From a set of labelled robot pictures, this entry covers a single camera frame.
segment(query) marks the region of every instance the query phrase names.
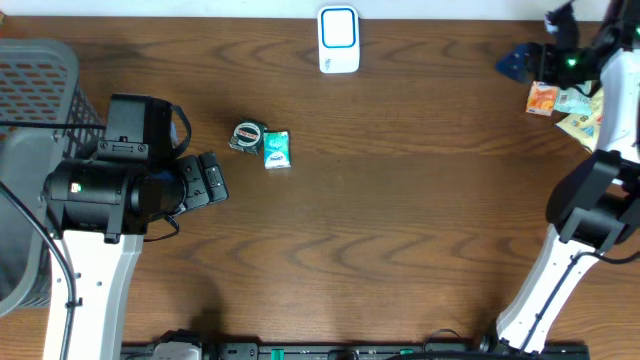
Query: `blue rounded rectangle outline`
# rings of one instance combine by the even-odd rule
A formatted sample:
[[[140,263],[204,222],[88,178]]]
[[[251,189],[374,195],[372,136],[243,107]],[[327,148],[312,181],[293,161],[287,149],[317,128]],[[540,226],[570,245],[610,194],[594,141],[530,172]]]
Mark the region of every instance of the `blue rounded rectangle outline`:
[[[324,13],[326,13],[327,11],[348,11],[351,13],[351,21],[353,22],[353,42],[350,45],[341,45],[341,46],[329,46],[327,45],[327,43],[324,41]],[[353,10],[349,9],[349,8],[334,8],[334,9],[326,9],[322,12],[322,14],[320,14],[320,23],[322,26],[322,45],[324,45],[324,47],[326,47],[327,49],[346,49],[346,48],[350,48],[353,47],[353,45],[356,44],[356,16],[353,13]]]

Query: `small teal package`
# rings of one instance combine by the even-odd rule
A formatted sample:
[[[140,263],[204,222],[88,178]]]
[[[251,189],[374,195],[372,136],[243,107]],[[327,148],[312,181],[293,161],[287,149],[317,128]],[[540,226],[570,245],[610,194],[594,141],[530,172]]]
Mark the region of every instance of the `small teal package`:
[[[264,134],[264,167],[267,169],[291,167],[288,131]]]

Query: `white wall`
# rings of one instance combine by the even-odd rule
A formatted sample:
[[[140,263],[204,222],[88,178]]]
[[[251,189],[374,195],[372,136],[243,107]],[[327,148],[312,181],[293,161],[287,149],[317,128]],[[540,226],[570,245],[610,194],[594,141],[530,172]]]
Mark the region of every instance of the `white wall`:
[[[7,15],[313,18],[330,4],[350,4],[364,19],[542,20],[565,0],[0,0]],[[608,1],[578,0],[579,20],[602,20]]]

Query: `orange packet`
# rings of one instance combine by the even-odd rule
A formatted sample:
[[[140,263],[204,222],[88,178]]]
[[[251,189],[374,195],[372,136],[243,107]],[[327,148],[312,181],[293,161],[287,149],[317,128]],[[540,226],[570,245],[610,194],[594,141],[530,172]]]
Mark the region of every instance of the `orange packet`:
[[[557,96],[557,87],[534,81],[529,91],[526,111],[531,114],[551,116]]]

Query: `wooden table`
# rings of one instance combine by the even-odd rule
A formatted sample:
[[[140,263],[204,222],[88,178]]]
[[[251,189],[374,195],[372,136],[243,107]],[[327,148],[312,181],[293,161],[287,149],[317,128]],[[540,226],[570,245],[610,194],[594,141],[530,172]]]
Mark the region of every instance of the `wooden table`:
[[[360,69],[335,76],[318,70],[312,20],[9,17],[0,33],[71,45],[103,116],[115,92],[181,105],[190,152],[219,155],[231,198],[145,246],[125,341],[177,328],[266,342],[478,336],[536,259],[551,190],[587,157],[493,70],[514,44],[551,41],[541,22],[363,20]],[[229,148],[242,115],[291,132],[293,168]],[[639,271],[597,265],[550,338],[638,358]],[[38,358],[46,318],[0,319],[0,357]]]

